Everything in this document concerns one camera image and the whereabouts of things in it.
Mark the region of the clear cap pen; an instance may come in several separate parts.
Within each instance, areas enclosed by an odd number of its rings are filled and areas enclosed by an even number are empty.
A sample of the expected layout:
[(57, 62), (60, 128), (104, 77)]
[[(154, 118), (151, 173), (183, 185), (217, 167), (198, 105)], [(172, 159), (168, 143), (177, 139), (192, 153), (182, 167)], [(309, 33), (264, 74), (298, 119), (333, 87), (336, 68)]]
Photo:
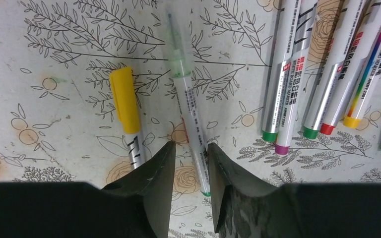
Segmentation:
[(173, 74), (181, 117), (185, 125), (192, 162), (200, 183), (200, 191), (209, 197), (210, 181), (208, 174), (208, 157), (206, 140), (196, 102), (196, 93), (192, 84), (193, 60), (190, 33), (183, 24), (182, 15), (172, 5), (165, 10), (166, 24), (169, 33), (167, 46), (168, 59)]

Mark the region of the green cap yellow-end marker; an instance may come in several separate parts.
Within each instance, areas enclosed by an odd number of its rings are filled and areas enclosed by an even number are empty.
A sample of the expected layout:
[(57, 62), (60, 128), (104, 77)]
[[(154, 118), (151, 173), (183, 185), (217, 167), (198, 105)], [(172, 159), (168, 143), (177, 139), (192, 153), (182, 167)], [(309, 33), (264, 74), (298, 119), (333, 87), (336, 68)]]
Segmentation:
[(342, 5), (329, 44), (326, 62), (304, 123), (303, 137), (307, 139), (316, 139), (321, 129), (335, 82), (343, 68), (343, 62), (365, 5), (365, 0), (345, 0)]

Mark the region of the red cap marker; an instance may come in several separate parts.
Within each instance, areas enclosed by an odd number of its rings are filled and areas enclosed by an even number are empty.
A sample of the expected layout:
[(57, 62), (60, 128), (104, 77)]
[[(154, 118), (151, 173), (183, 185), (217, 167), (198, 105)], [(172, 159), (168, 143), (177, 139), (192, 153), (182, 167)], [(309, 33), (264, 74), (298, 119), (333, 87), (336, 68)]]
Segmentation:
[(335, 88), (331, 95), (320, 133), (331, 135), (346, 112), (374, 40), (381, 28), (381, 0), (372, 0), (355, 32)]

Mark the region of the purple cap marker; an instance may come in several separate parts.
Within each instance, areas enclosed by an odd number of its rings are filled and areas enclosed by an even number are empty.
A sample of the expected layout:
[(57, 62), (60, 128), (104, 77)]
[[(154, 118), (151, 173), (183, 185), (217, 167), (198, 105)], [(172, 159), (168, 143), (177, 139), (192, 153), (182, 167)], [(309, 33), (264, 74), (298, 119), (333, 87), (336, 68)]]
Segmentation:
[(369, 54), (368, 61), (358, 79), (357, 89), (354, 92), (348, 112), (344, 116), (343, 125), (349, 128), (357, 128), (366, 109), (369, 106), (373, 91), (375, 90), (379, 76), (381, 75), (381, 31), (377, 35), (375, 44)]
[(286, 155), (291, 145), (293, 129), (298, 117), (298, 102), (301, 97), (301, 84), (317, 10), (317, 0), (303, 0), (299, 12), (290, 74), (287, 79), (279, 132), (275, 141), (275, 152)]

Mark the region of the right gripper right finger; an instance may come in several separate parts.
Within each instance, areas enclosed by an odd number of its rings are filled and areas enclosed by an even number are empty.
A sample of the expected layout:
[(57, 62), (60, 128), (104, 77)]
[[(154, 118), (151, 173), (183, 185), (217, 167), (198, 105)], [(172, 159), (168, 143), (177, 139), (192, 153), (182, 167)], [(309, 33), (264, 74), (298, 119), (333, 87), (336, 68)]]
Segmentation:
[(221, 238), (269, 238), (263, 199), (277, 187), (234, 162), (215, 143), (207, 153), (215, 232)]

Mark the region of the yellow cap marker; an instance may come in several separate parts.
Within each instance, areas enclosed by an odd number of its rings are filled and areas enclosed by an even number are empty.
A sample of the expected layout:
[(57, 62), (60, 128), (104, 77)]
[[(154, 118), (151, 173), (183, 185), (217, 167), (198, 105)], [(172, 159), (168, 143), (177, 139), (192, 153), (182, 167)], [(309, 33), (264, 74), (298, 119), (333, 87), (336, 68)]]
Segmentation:
[(123, 67), (109, 75), (115, 110), (120, 121), (131, 168), (137, 169), (146, 162), (142, 146), (141, 125), (134, 91), (132, 69)]

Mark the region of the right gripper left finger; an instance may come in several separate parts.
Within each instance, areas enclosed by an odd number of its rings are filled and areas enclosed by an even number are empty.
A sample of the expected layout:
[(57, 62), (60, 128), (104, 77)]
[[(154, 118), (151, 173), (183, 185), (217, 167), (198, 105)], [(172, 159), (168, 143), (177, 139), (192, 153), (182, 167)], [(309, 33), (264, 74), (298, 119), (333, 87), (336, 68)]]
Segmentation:
[(166, 238), (176, 146), (167, 142), (149, 161), (107, 184), (104, 234), (108, 238)]

